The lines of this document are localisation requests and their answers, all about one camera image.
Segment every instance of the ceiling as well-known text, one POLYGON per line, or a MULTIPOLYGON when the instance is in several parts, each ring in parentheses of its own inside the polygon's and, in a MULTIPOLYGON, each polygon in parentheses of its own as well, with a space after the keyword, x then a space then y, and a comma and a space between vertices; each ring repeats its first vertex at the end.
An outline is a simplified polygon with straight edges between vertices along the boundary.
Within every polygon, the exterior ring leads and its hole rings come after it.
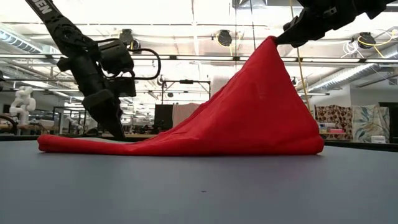
MULTIPOLYGON (((283 25, 292 19, 290 7, 268 6, 255 7, 252 12, 250 9, 235 11, 231 6, 231 0, 113 0, 111 4, 95 0, 53 0, 53 2, 85 35, 95 40, 118 37, 122 29, 132 29, 134 38, 142 47, 153 49, 161 55, 250 56, 255 47, 258 47, 266 37, 281 34, 283 25), (221 29, 230 30, 235 38, 231 47, 222 47, 217 42, 215 36, 221 29)), ((295 15, 300 11, 301 8, 294 7, 295 15)), ((389 40, 388 34, 391 35, 395 29, 397 17, 396 12, 383 12, 371 21, 366 15, 360 15, 353 23, 340 30, 327 32, 322 40, 309 42, 301 47, 300 56, 361 57, 360 54, 345 54, 345 44, 351 40, 351 37, 358 36, 360 32, 371 32, 377 37, 378 42, 385 42, 389 40)), ((56 47, 46 27, 23 0, 7 1, 7 7, 0 8, 0 21, 2 21, 0 27, 7 27, 33 44, 56 47)), ((397 41, 394 39, 380 46, 379 50, 395 45, 397 41)), ((0 49, 0 54, 21 53, 15 47, 4 43, 0 44, 0 49)), ((297 51, 290 46, 279 46, 278 51, 282 57, 297 57, 297 51)), ((377 57, 375 49, 359 51, 363 57, 377 57)), ((72 78, 70 72, 60 73, 54 65, 43 64, 40 60, 15 61, 28 65, 40 73, 58 74, 56 78, 72 78)), ((241 66, 235 63, 163 61, 162 74, 167 80, 212 80, 217 76, 232 76, 241 66)), ((291 77, 300 76, 298 66, 287 66, 286 69, 291 77)), ((319 81, 325 75, 339 69, 339 67, 311 67, 304 64, 303 75, 309 80, 319 81)), ((156 72, 156 67, 151 60, 136 60, 134 71, 137 76, 148 76, 156 72)), ((68 84, 70 88, 77 88, 73 83, 68 84)), ((160 90, 160 86, 156 80, 139 82, 136 88, 154 90, 155 96, 138 93, 135 102, 152 105, 159 102, 161 96, 157 91, 160 90)), ((175 84, 169 90, 176 91, 176 94, 173 98, 165 96, 168 103, 202 102, 208 99, 207 90, 200 85, 175 84), (203 93, 177 93, 184 90, 203 91, 203 93)), ((82 96, 77 92, 66 94, 82 96)))

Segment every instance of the red fabric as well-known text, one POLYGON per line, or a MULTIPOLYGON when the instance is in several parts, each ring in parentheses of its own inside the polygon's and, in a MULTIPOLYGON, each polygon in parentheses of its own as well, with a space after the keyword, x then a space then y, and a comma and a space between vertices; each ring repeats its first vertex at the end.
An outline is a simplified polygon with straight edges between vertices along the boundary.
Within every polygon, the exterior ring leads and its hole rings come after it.
POLYGON ((43 135, 44 152, 129 156, 302 155, 322 152, 318 126, 269 37, 188 119, 152 139, 114 144, 43 135))

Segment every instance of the workbench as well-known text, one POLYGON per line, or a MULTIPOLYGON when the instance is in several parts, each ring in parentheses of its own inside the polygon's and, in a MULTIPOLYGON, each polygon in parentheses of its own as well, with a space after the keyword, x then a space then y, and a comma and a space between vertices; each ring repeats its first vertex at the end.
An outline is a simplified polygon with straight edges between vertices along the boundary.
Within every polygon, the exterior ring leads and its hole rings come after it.
POLYGON ((129 157, 37 147, 0 142, 0 223, 398 223, 395 152, 129 157))

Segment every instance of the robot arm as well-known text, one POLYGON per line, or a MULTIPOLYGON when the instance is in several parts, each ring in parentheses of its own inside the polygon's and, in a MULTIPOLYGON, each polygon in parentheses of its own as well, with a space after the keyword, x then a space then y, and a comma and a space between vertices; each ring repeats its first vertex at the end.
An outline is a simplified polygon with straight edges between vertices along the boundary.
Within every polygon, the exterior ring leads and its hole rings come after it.
POLYGON ((70 70, 79 90, 84 94, 83 106, 91 117, 114 137, 123 138, 120 121, 122 110, 120 96, 136 96, 134 80, 151 80, 160 74, 160 57, 151 49, 127 49, 120 39, 94 41, 82 34, 69 19, 61 14, 52 0, 26 0, 45 24, 55 44, 67 58, 61 58, 58 68, 70 70), (152 52, 158 59, 158 71, 154 77, 135 77, 134 62, 129 53, 152 52), (103 70, 111 77, 105 76, 103 70), (131 77, 118 77, 129 72, 131 77))
POLYGON ((395 0, 298 0, 304 7, 299 16, 284 25, 278 44, 300 47, 309 40, 318 40, 329 30, 337 30, 366 13, 374 19, 387 4, 395 0))

